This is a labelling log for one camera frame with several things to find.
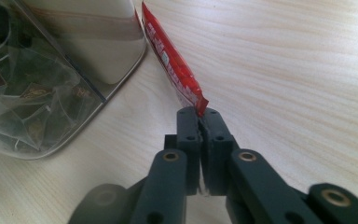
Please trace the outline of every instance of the metal gripper linkage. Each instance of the metal gripper linkage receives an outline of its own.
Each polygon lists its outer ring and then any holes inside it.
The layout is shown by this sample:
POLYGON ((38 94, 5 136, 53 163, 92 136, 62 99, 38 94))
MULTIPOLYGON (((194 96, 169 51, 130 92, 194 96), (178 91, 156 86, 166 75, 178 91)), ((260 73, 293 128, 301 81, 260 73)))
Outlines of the metal gripper linkage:
POLYGON ((201 167, 209 193, 227 196, 232 223, 358 224, 353 194, 331 184, 314 185, 308 195, 292 189, 259 153, 239 148, 215 110, 203 118, 193 107, 179 110, 177 134, 164 145, 145 179, 129 189, 97 187, 69 223, 185 223, 186 196, 197 193, 201 167))

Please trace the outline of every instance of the wood grain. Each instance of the wood grain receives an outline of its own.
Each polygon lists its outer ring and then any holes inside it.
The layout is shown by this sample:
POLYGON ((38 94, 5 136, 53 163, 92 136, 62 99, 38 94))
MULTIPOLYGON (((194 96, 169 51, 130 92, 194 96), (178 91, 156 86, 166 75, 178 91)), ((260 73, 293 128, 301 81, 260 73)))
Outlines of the wood grain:
MULTIPOLYGON (((145 1, 241 147, 289 185, 358 196, 358 1, 145 1)), ((141 1, 135 1, 139 14, 141 1)), ((0 155, 0 223, 66 223, 102 183, 147 175, 181 108, 152 50, 94 121, 38 161, 0 155)), ((190 197, 187 223, 229 223, 190 197)))

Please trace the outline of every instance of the light wood surface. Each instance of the light wood surface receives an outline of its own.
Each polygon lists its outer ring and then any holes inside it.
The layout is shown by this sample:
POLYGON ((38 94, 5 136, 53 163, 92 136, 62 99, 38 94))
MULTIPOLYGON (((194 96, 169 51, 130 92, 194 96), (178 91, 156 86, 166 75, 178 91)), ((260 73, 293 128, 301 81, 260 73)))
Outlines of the light wood surface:
MULTIPOLYGON (((329 182, 358 196, 358 1, 146 3, 241 147, 294 188, 329 182)), ((37 161, 0 155, 0 223, 66 223, 93 187, 133 185, 180 108, 149 48, 69 146, 37 161)), ((186 220, 229 223, 224 198, 188 198, 186 220)))

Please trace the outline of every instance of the transparent container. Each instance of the transparent container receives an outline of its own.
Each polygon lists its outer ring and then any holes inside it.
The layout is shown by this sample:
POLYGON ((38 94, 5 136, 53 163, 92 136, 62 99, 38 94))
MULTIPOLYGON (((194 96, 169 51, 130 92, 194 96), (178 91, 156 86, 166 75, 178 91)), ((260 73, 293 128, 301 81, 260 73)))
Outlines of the transparent container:
POLYGON ((63 147, 144 51, 131 1, 0 0, 0 153, 37 159, 63 147))

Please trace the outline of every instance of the red sachet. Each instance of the red sachet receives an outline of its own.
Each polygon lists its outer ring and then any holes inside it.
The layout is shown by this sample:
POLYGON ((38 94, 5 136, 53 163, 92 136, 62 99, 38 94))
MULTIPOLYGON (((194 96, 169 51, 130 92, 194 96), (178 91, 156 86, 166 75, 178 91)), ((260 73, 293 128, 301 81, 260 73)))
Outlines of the red sachet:
POLYGON ((197 114, 202 117, 208 100, 203 97, 199 83, 144 2, 142 2, 142 12, 146 36, 165 68, 168 78, 179 92, 179 100, 184 105, 195 106, 197 114))

